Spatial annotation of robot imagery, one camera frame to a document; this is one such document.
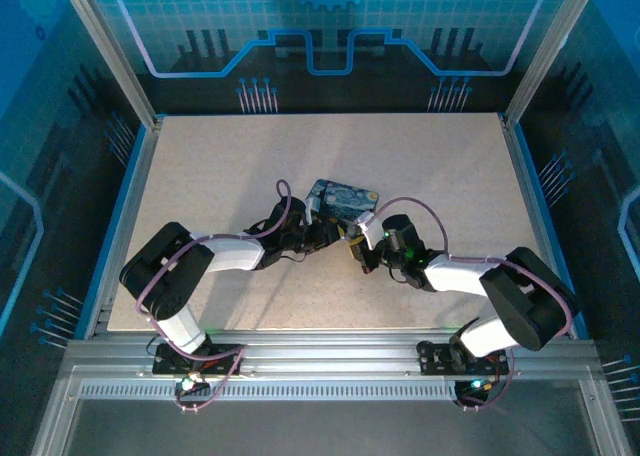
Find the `starry night print tin box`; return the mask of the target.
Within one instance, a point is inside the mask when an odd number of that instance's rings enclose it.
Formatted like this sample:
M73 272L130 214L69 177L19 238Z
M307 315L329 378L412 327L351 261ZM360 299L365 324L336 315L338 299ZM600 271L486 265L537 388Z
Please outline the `starry night print tin box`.
M326 179L314 183L307 197L312 195L324 198L322 218L335 218L346 224L355 222L366 211L374 212L379 200L379 194L372 190Z

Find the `gear print acrylic panel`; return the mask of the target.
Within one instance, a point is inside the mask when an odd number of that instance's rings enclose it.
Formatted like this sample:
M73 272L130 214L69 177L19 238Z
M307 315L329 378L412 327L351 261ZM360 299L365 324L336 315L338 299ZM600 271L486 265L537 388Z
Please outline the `gear print acrylic panel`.
M561 0L95 0L160 114L493 112Z

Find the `aluminium mounting rail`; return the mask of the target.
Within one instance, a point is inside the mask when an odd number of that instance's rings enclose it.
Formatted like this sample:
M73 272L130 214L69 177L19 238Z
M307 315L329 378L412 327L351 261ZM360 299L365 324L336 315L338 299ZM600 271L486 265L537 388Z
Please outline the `aluminium mounting rail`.
M409 330L235 330L211 335L214 343L244 347L240 373L245 378L274 380L415 379L416 346L421 341L446 343L451 329ZM63 373L86 373L116 379L149 378L152 358L146 333L108 332L67 346ZM595 344L561 337L538 352L517 348L518 381L601 380Z

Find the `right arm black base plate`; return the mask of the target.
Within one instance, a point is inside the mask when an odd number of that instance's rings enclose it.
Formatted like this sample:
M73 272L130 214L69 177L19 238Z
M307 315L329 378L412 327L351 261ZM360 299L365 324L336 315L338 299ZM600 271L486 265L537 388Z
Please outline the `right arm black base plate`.
M423 376L506 376L510 372L504 350L476 357L460 344L421 341L416 353Z

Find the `aluminium table side rail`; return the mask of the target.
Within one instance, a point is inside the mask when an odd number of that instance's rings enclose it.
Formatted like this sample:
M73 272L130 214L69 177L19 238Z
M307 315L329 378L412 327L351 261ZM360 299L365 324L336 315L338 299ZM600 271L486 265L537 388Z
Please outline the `aluminium table side rail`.
M519 125L509 126L503 114L498 116L540 257L569 289L576 292L524 133Z
M127 251L161 127L162 121L159 121L153 129L142 126L136 136L76 325L75 340L86 340L93 337L103 304L109 298L116 296L119 287L119 274L126 262Z

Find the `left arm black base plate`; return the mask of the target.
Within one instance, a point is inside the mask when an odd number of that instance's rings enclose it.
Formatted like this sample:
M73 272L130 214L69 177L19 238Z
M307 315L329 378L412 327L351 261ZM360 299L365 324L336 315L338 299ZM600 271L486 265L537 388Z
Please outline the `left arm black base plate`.
M196 355L212 357L228 351L234 351L234 354L213 362L194 361L179 355L167 343L163 343L155 350L152 373L161 376L185 376L191 372L206 376L224 375L231 369L239 350L240 347L233 344L207 344L204 348L199 348Z

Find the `aluminium frame post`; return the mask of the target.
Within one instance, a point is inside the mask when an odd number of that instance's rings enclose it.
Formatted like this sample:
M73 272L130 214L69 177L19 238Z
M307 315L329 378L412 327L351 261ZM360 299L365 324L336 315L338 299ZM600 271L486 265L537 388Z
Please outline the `aluminium frame post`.
M141 124L147 130L155 130L158 127L156 113L96 1L69 0L69 2Z
M563 0L504 112L506 129L514 130L520 122L588 2Z

